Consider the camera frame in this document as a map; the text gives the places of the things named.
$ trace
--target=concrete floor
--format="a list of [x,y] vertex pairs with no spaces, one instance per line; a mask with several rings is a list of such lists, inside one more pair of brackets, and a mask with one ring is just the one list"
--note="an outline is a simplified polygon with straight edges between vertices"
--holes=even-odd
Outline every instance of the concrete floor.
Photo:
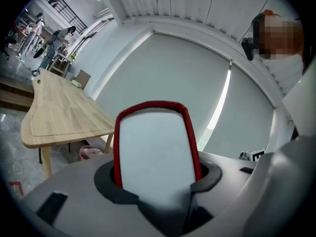
[[[23,64],[19,61],[14,50],[8,52],[9,60],[4,54],[0,55],[0,75],[12,78],[23,83],[32,84],[32,73],[27,69],[36,69],[42,58],[33,59],[34,53],[29,53]],[[21,141],[21,122],[26,115],[19,112],[0,108],[0,173],[12,195],[21,198],[21,192],[17,186],[10,186],[10,182],[21,182],[23,195],[34,189],[45,180],[43,166],[39,163],[38,149],[28,149]],[[71,152],[68,152],[68,144],[51,147],[51,165],[53,174],[67,164],[79,160],[79,149],[83,142],[71,143]]]

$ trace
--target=window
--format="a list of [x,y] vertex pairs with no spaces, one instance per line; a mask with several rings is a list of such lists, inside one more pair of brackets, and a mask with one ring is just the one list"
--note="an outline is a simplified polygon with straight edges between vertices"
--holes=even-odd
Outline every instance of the window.
[[266,148],[273,113],[258,85],[232,64],[225,104],[203,151],[237,159],[241,152]]
[[205,132],[203,133],[202,137],[200,138],[198,144],[197,144],[197,150],[199,151],[203,151],[209,138],[211,137],[212,133],[213,133],[213,130],[216,126],[216,123],[218,121],[218,118],[221,114],[221,111],[223,109],[223,106],[224,106],[224,102],[225,102],[225,99],[226,99],[226,95],[227,95],[227,90],[228,90],[228,85],[229,85],[229,80],[230,80],[230,77],[231,77],[231,71],[228,70],[228,74],[227,74],[227,78],[226,78],[226,81],[225,81],[225,84],[224,84],[224,89],[223,89],[223,92],[222,92],[222,95],[221,95],[221,98],[219,99],[218,101],[218,104],[217,104],[217,107],[215,109],[215,112],[212,116],[212,119],[211,121],[209,122]]

